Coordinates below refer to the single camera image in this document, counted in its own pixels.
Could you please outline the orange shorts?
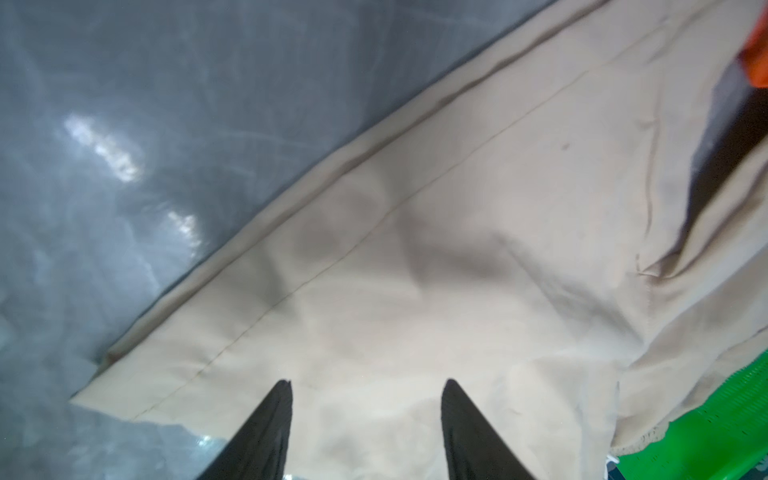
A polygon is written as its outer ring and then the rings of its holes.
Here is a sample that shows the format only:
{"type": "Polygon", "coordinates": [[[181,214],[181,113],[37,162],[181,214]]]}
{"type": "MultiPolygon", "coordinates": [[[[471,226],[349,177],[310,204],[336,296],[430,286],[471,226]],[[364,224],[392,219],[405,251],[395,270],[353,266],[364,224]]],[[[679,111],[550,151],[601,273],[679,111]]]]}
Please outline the orange shorts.
{"type": "Polygon", "coordinates": [[[766,89],[768,85],[767,29],[768,11],[764,7],[738,55],[749,84],[757,89],[766,89]]]}

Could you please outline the beige shorts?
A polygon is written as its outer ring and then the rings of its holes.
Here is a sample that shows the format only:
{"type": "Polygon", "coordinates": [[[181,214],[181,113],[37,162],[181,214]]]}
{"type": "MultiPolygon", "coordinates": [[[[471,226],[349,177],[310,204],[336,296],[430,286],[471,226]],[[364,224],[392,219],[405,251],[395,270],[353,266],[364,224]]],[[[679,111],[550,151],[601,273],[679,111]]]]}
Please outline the beige shorts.
{"type": "Polygon", "coordinates": [[[563,1],[286,190],[75,405],[229,438],[281,379],[287,471],[443,479],[456,379],[542,479],[597,479],[767,347],[767,145],[694,219],[760,1],[563,1]]]}

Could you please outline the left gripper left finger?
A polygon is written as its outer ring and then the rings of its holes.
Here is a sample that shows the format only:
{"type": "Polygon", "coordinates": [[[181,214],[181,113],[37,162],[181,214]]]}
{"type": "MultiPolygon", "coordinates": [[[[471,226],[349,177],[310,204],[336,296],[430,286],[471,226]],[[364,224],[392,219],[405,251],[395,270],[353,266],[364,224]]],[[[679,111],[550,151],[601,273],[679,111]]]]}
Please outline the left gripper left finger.
{"type": "Polygon", "coordinates": [[[283,479],[292,405],[291,383],[279,380],[197,479],[283,479]]]}

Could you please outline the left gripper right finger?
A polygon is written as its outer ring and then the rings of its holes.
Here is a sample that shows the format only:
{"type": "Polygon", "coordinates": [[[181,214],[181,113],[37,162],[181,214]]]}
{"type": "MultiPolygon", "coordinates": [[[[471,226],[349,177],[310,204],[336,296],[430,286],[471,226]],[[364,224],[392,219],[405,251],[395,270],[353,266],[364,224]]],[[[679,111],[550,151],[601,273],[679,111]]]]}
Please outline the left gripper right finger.
{"type": "Polygon", "coordinates": [[[533,480],[457,381],[441,395],[441,425],[450,480],[533,480]]]}

